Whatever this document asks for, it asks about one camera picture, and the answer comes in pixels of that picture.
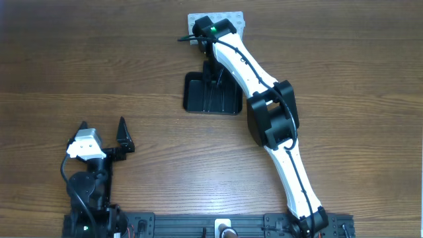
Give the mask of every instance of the wooden tabletop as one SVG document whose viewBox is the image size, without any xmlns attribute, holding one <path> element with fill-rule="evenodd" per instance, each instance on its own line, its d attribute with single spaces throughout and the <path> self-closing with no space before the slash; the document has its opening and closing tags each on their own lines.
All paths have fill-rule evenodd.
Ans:
<svg viewBox="0 0 423 238">
<path fill-rule="evenodd" d="M 358 237 L 420 235 L 423 2 L 407 0 L 2 2 L 0 235 L 60 236 L 66 142 L 86 120 L 115 146 L 120 116 L 136 146 L 114 165 L 123 210 L 287 210 L 245 107 L 182 108 L 184 76 L 205 57 L 176 39 L 188 13 L 220 11 L 244 12 L 249 52 L 293 85 L 301 157 L 326 210 L 354 215 Z"/>
</svg>

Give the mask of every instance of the gray egg carton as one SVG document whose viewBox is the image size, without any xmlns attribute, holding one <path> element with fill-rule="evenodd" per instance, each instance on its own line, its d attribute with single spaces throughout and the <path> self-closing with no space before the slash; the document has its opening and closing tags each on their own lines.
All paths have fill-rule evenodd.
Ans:
<svg viewBox="0 0 423 238">
<path fill-rule="evenodd" d="M 223 12 L 223 13 L 191 13 L 188 14 L 188 34 L 192 34 L 192 27 L 196 20 L 209 16 L 210 20 L 215 23 L 223 19 L 228 19 L 232 22 L 233 26 L 237 29 L 237 33 L 243 39 L 243 32 L 245 28 L 244 14 L 243 12 Z M 190 41 L 191 45 L 198 44 L 196 40 Z"/>
</svg>

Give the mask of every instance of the wood grain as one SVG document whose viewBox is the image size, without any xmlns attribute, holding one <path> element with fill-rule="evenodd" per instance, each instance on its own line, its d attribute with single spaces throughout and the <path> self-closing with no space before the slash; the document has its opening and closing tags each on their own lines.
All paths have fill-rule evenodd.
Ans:
<svg viewBox="0 0 423 238">
<path fill-rule="evenodd" d="M 358 237 L 420 233 L 423 2 L 6 0 L 0 7 L 0 235 L 57 237 L 59 173 L 82 120 L 104 146 L 125 116 L 136 152 L 112 201 L 157 214 L 286 211 L 247 115 L 188 114 L 184 75 L 204 56 L 176 39 L 188 13 L 243 11 L 244 43 L 294 86 L 299 141 L 323 206 Z M 70 161 L 70 175 L 84 166 Z"/>
</svg>

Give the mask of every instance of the black cable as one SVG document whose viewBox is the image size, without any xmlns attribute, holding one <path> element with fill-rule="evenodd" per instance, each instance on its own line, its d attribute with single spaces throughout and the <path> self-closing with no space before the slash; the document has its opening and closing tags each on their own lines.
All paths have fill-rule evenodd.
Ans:
<svg viewBox="0 0 423 238">
<path fill-rule="evenodd" d="M 178 39 L 178 41 L 179 42 L 184 42 L 184 41 L 191 41 L 191 40 L 201 40 L 201 41 L 208 41 L 208 42 L 223 44 L 224 46 L 227 46 L 227 47 L 231 48 L 232 50 L 235 50 L 235 52 L 238 53 L 241 56 L 241 59 L 244 59 L 245 60 L 245 63 L 248 66 L 250 66 L 252 72 L 256 75 L 256 77 L 258 79 L 258 82 L 261 83 L 261 84 L 263 84 L 270 92 L 272 92 L 273 95 L 275 95 L 278 98 L 278 100 L 284 105 L 284 108 L 286 108 L 286 110 L 288 111 L 288 114 L 289 114 L 289 116 L 291 117 L 291 120 L 292 120 L 293 135 L 292 135 L 292 145 L 291 145 L 291 147 L 289 147 L 289 148 L 288 147 L 285 147 L 285 150 L 292 150 L 295 147 L 296 143 L 297 143 L 297 126 L 295 125 L 295 121 L 293 119 L 292 112 L 289 109 L 288 105 L 286 104 L 286 102 L 285 102 L 284 98 L 282 97 L 282 95 L 279 94 L 274 88 L 272 88 L 271 86 L 267 85 L 263 81 L 263 79 L 257 73 L 256 69 L 252 66 L 252 64 L 249 61 L 249 59 L 247 57 L 245 57 L 245 55 L 241 51 L 239 51 L 238 48 L 236 48 L 236 47 L 234 47 L 234 46 L 232 46 L 232 45 L 230 45 L 230 44 L 228 44 L 226 42 L 223 42 L 221 40 L 218 40 L 218 39 L 213 39 L 213 38 L 208 38 L 208 37 L 190 37 L 190 36 L 191 35 L 184 36 L 184 37 Z"/>
<path fill-rule="evenodd" d="M 75 197 L 81 203 L 82 208 L 84 209 L 85 213 L 88 215 L 88 217 L 89 217 L 89 219 L 91 221 L 91 225 L 93 225 L 94 236 L 95 236 L 95 238 L 98 238 L 97 225 L 95 223 L 93 214 L 90 212 L 90 210 L 88 209 L 88 207 L 85 205 L 84 201 L 82 201 L 81 197 L 78 195 L 78 193 L 75 191 L 75 189 L 73 188 L 72 184 L 69 182 L 69 180 L 66 177 L 66 174 L 65 174 L 65 164 L 66 164 L 66 161 L 69 158 L 70 158 L 69 154 L 66 154 L 65 158 L 63 158 L 63 161 L 61 162 L 61 167 L 60 167 L 61 176 L 63 177 L 64 181 L 66 182 L 66 185 L 70 189 L 71 193 L 73 193 L 73 195 L 75 195 Z"/>
<path fill-rule="evenodd" d="M 236 47 L 234 47 L 234 46 L 232 46 L 232 45 L 230 45 L 230 44 L 228 44 L 226 42 L 223 42 L 221 40 L 213 39 L 213 38 L 208 38 L 208 37 L 191 37 L 191 35 L 188 35 L 188 36 L 185 36 L 185 37 L 182 37 L 182 38 L 178 39 L 179 42 L 191 41 L 191 40 L 201 40 L 201 41 L 219 43 L 219 44 L 223 44 L 224 46 L 227 46 L 227 47 L 231 48 L 232 50 L 235 50 L 235 52 L 238 53 L 241 56 L 241 59 L 244 59 L 245 60 L 245 63 L 248 66 L 250 66 L 252 72 L 256 75 L 256 77 L 258 79 L 258 82 L 259 83 L 262 83 L 269 91 L 271 91 L 278 98 L 278 100 L 284 105 L 284 107 L 286 108 L 286 110 L 288 111 L 288 114 L 291 117 L 291 121 L 292 121 L 292 127 L 293 127 L 292 140 L 293 141 L 292 141 L 291 147 L 289 147 L 289 148 L 288 147 L 284 147 L 284 149 L 285 149 L 285 152 L 289 155 L 289 158 L 291 159 L 291 163 L 292 163 L 293 169 L 294 169 L 294 171 L 295 171 L 295 173 L 297 175 L 298 183 L 299 183 L 299 185 L 300 185 L 300 187 L 302 189 L 302 192 L 304 193 L 304 197 L 305 197 L 305 199 L 307 201 L 307 205 L 309 206 L 310 216 L 311 216 L 310 237 L 314 238 L 314 235 L 315 235 L 314 234 L 314 230 L 315 230 L 315 217 L 314 217 L 314 214 L 313 214 L 313 209 L 311 207 L 311 203 L 310 203 L 310 199 L 309 199 L 309 197 L 307 195 L 307 191 L 305 191 L 304 186 L 303 186 L 303 183 L 301 181 L 301 178 L 299 177 L 297 166 L 295 166 L 295 163 L 294 163 L 293 158 L 292 158 L 292 155 L 291 155 L 291 150 L 295 147 L 295 145 L 297 143 L 297 126 L 295 125 L 295 121 L 293 119 L 292 112 L 289 109 L 289 106 L 286 104 L 286 102 L 285 102 L 285 100 L 284 100 L 284 98 L 282 97 L 281 94 L 279 94 L 274 88 L 272 88 L 271 86 L 267 85 L 263 81 L 263 79 L 257 73 L 256 69 L 252 66 L 252 64 L 249 61 L 249 59 L 247 57 L 245 57 L 245 55 L 241 51 L 239 51 L 238 48 L 236 48 Z"/>
</svg>

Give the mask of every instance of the wooden table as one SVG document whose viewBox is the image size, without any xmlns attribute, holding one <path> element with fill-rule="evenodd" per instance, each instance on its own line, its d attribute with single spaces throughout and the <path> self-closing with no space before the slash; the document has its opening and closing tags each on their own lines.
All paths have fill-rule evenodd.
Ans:
<svg viewBox="0 0 423 238">
<path fill-rule="evenodd" d="M 299 146 L 329 212 L 358 237 L 420 234 L 421 1 L 6 0 L 0 5 L 0 235 L 61 235 L 59 166 L 82 120 L 136 153 L 112 201 L 156 214 L 285 212 L 274 164 L 238 116 L 188 114 L 184 76 L 204 55 L 178 43 L 187 14 L 243 11 L 244 43 L 295 89 Z M 84 170 L 70 161 L 67 173 Z"/>
</svg>

